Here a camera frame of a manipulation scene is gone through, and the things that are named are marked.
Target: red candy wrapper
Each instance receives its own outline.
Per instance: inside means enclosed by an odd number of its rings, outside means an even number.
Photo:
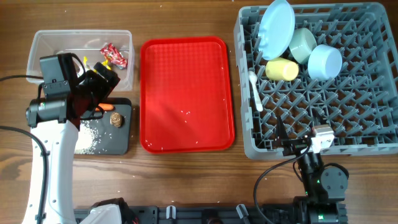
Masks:
[[[103,54],[107,60],[118,66],[120,69],[127,67],[127,60],[112,43],[109,43],[107,46],[102,48],[101,54]]]

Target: white plate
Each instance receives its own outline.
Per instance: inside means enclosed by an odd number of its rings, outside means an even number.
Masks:
[[[264,59],[272,60],[285,52],[292,40],[294,25],[294,11],[286,0],[275,0],[267,8],[259,28],[259,50]]]

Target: wooden surface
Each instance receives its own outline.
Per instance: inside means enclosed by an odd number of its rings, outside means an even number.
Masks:
[[[233,49],[233,27],[243,6],[267,1],[124,1],[122,3],[28,4],[30,0],[0,4],[0,77],[25,74],[36,31],[43,29],[126,29],[133,34],[136,51],[134,91],[113,93],[139,105],[139,49],[154,38],[217,35],[229,50],[236,140],[221,152],[152,155],[141,148],[139,116],[128,153],[124,156],[75,156],[73,201],[76,208],[124,197],[129,205],[178,206],[252,205],[252,188],[258,176],[280,161],[252,161],[244,155],[241,126],[239,73]],[[333,1],[290,1],[316,4]],[[394,35],[398,36],[398,2],[383,1]],[[28,130],[25,109],[37,86],[25,79],[0,83],[0,124]],[[350,171],[346,201],[350,223],[397,223],[398,156],[328,156]],[[32,165],[30,139],[0,131],[0,223],[20,223],[29,196]],[[290,203],[303,195],[303,187],[288,165],[263,180],[259,201]]]

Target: plastic crate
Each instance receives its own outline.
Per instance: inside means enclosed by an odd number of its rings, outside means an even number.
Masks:
[[[113,70],[120,78],[114,91],[132,90],[134,75],[134,47],[132,35],[128,30],[40,30],[37,31],[30,48],[27,63],[27,75],[43,76],[40,69],[40,58],[59,53],[75,53],[81,61],[86,56],[91,67],[97,62],[105,61],[100,50],[108,43],[119,49],[128,60],[127,69]],[[27,78],[28,82],[39,84],[40,80]]]
[[[318,44],[339,49],[343,68],[339,76],[326,82],[312,80],[306,65],[300,66],[298,77],[291,82],[269,80],[257,38],[267,6],[241,8],[234,27],[234,44],[248,158],[283,158],[283,149],[273,146],[276,116],[282,117],[291,138],[299,138],[314,124],[313,110],[335,130],[334,144],[323,154],[398,153],[398,54],[383,5],[371,2],[292,7],[296,28],[306,27]],[[289,50],[283,57],[293,60]],[[265,109],[261,113],[254,107],[248,71],[258,76],[257,88]]]

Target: white cup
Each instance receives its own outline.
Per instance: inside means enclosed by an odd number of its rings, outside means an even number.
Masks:
[[[343,65],[343,57],[338,49],[319,45],[312,51],[308,60],[308,74],[312,79],[326,81],[338,76]]]
[[[298,63],[307,63],[315,47],[317,47],[317,42],[310,30],[301,28],[294,31],[289,49]]]

